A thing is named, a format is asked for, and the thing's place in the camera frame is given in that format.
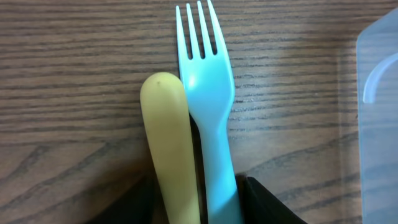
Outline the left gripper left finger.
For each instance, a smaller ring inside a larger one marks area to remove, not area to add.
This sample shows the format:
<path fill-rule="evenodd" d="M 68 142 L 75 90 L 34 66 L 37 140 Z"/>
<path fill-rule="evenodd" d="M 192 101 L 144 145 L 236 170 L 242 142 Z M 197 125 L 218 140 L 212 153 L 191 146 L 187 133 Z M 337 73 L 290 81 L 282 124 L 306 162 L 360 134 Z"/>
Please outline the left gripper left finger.
<path fill-rule="evenodd" d="M 155 183 L 144 177 L 86 224 L 151 224 Z"/>

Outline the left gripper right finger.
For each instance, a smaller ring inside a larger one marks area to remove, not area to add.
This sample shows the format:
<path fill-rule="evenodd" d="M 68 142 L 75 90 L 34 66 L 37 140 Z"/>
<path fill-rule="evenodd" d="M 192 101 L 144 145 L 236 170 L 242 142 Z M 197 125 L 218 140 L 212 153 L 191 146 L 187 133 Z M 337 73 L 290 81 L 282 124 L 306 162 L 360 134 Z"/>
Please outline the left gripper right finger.
<path fill-rule="evenodd" d="M 307 224 L 254 177 L 236 176 L 245 223 Z"/>

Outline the yellow plastic fork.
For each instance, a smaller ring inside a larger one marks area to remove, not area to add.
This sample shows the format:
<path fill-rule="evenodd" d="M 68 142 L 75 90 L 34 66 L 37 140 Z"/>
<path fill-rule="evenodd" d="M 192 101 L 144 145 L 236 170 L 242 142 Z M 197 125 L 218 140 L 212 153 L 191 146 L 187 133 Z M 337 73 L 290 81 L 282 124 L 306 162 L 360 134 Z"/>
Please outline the yellow plastic fork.
<path fill-rule="evenodd" d="M 200 223 L 197 177 L 187 99 L 175 75 L 151 75 L 140 92 L 150 154 L 170 223 Z"/>

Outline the blue plastic fork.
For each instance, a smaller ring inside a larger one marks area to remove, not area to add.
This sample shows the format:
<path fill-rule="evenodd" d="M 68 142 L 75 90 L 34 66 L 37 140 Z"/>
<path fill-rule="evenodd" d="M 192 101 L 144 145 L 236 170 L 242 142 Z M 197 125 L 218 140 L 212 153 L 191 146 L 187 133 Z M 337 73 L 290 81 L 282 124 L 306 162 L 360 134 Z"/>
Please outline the blue plastic fork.
<path fill-rule="evenodd" d="M 191 51 L 187 50 L 180 8 L 175 8 L 180 78 L 188 109 L 201 140 L 208 222 L 242 224 L 243 213 L 228 142 L 228 117 L 234 102 L 234 76 L 223 33 L 211 1 L 207 2 L 216 50 L 211 48 L 203 6 L 199 2 L 200 52 L 191 7 L 186 6 Z"/>

